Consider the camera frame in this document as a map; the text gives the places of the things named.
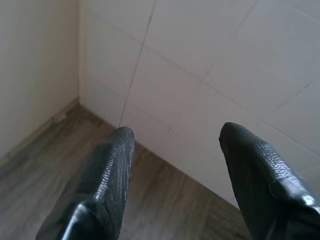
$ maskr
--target white wall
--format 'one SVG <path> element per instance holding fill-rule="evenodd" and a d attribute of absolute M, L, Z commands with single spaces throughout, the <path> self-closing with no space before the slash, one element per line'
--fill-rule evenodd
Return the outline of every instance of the white wall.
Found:
<path fill-rule="evenodd" d="M 84 17 L 93 112 L 232 203 L 224 122 L 320 192 L 319 1 L 87 0 Z"/>
<path fill-rule="evenodd" d="M 0 1 L 0 157 L 78 95 L 78 1 Z"/>

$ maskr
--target laminate flooring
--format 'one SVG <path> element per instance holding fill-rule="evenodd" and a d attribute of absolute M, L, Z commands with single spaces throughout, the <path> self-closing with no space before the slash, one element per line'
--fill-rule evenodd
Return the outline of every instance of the laminate flooring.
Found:
<path fill-rule="evenodd" d="M 33 240 L 65 184 L 114 130 L 81 106 L 0 167 L 0 239 Z M 249 240 L 240 211 L 137 144 L 120 240 Z"/>

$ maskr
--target floor plank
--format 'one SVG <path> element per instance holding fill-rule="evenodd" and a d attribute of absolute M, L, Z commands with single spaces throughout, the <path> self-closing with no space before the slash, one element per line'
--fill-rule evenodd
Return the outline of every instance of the floor plank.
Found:
<path fill-rule="evenodd" d="M 0 239 L 32 240 L 114 128 L 78 106 L 0 168 Z M 137 144 L 120 240 L 248 240 L 240 211 Z"/>

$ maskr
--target baseboard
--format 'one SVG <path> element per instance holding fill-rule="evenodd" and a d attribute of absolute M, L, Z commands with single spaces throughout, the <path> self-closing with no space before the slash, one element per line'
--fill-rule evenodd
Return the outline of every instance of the baseboard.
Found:
<path fill-rule="evenodd" d="M 79 98 L 72 100 L 69 104 L 67 104 L 62 110 L 53 115 L 50 119 L 48 119 L 44 124 L 38 127 L 33 133 L 31 133 L 27 138 L 22 140 L 16 146 L 14 146 L 9 152 L 7 152 L 4 156 L 0 157 L 0 166 L 8 162 L 13 156 L 17 155 L 21 152 L 25 147 L 27 147 L 30 143 L 32 143 L 36 138 L 38 138 L 41 134 L 43 134 L 46 130 L 48 130 L 52 124 L 54 124 L 57 119 L 60 119 L 61 116 L 68 113 L 74 107 L 79 104 Z"/>

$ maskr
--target white tile wall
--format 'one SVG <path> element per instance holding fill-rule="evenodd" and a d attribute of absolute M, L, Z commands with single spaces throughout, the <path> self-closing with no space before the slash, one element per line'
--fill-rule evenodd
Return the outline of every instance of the white tile wall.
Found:
<path fill-rule="evenodd" d="M 234 205 L 225 122 L 270 142 L 320 192 L 319 1 L 157 0 L 148 26 L 154 3 L 88 1 L 81 101 L 117 125 L 133 80 L 121 125 Z"/>
<path fill-rule="evenodd" d="M 121 31 L 142 41 L 155 0 L 87 0 L 87 8 Z"/>
<path fill-rule="evenodd" d="M 199 84 L 194 77 L 144 48 L 129 101 L 170 126 Z"/>

